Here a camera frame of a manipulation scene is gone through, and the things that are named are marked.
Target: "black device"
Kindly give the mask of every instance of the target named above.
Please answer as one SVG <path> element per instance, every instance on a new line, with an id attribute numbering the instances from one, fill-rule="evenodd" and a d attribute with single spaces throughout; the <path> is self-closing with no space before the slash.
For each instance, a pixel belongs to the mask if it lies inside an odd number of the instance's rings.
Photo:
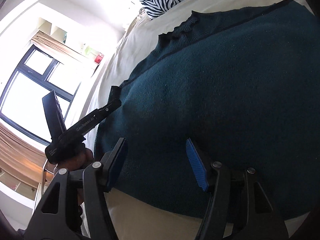
<path id="1" fill-rule="evenodd" d="M 55 92 L 51 91 L 42 98 L 44 113 L 52 139 L 52 142 L 45 149 L 45 155 L 51 164 L 57 164 L 77 155 L 79 147 L 84 147 L 81 144 L 85 140 L 84 135 L 121 106 L 120 91 L 119 87 L 112 86 L 108 104 L 93 110 L 68 130 L 65 127 Z"/>

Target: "white bedding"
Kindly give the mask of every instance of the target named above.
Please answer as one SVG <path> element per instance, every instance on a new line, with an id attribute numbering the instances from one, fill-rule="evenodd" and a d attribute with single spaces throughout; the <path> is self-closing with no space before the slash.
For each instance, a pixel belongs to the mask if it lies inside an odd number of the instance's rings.
<path id="1" fill-rule="evenodd" d="M 247 6 L 268 6 L 280 1 L 282 0 L 185 0 L 152 21 L 146 13 L 141 13 L 128 28 L 111 60 L 106 63 L 105 71 L 92 96 L 87 113 L 104 106 L 108 101 L 110 87 L 120 85 L 128 79 L 135 66 L 156 47 L 158 35 L 172 31 L 175 26 L 188 19 L 192 10 L 212 13 Z M 295 1 L 305 5 L 311 11 L 305 0 Z M 86 146 L 92 150 L 96 129 L 86 136 Z M 115 189 L 106 199 L 120 240 L 194 239 L 201 223 L 200 219 L 162 211 Z M 300 226 L 305 217 L 304 215 L 286 222 L 290 235 Z"/>

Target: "black clamp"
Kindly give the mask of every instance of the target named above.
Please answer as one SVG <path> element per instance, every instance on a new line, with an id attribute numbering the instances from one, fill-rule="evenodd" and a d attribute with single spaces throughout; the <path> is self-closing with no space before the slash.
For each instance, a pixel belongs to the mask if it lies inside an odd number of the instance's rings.
<path id="1" fill-rule="evenodd" d="M 190 139 L 187 140 L 186 149 L 198 185 L 211 193 L 196 240 L 222 240 L 227 223 L 230 188 L 239 184 L 243 185 L 241 207 L 232 234 L 224 239 L 289 239 L 284 220 L 261 186 L 255 169 L 230 171 L 222 163 L 213 162 Z"/>
<path id="2" fill-rule="evenodd" d="M 128 152 L 128 144 L 120 138 L 101 161 L 84 170 L 60 169 L 40 200 L 28 228 L 25 240 L 85 240 L 81 234 L 77 189 L 83 188 L 85 210 L 91 239 L 118 240 L 113 227 L 104 191 L 115 185 Z"/>

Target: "dark teal sweater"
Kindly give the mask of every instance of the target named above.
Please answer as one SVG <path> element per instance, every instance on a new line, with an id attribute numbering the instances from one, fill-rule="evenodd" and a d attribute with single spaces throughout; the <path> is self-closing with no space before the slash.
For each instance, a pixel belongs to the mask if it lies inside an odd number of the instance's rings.
<path id="1" fill-rule="evenodd" d="M 316 203 L 320 25 L 304 6 L 192 12 L 121 87 L 122 107 L 100 124 L 95 146 L 99 159 L 128 140 L 117 189 L 202 217 L 208 195 L 188 162 L 190 137 L 229 168 L 254 167 L 285 219 Z"/>

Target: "hand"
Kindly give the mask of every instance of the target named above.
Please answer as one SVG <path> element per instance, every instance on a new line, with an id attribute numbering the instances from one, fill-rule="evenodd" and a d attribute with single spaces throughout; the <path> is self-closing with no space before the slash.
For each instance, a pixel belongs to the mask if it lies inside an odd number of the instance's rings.
<path id="1" fill-rule="evenodd" d="M 93 162 L 93 153 L 90 149 L 83 147 L 84 143 L 81 147 L 77 147 L 79 153 L 77 156 L 65 160 L 61 163 L 58 163 L 54 168 L 53 174 L 54 176 L 57 172 L 62 169 L 66 168 L 69 171 L 76 171 L 79 170 L 81 167 L 87 167 L 89 164 Z M 80 206 L 84 202 L 84 194 L 83 189 L 78 189 L 78 205 Z"/>

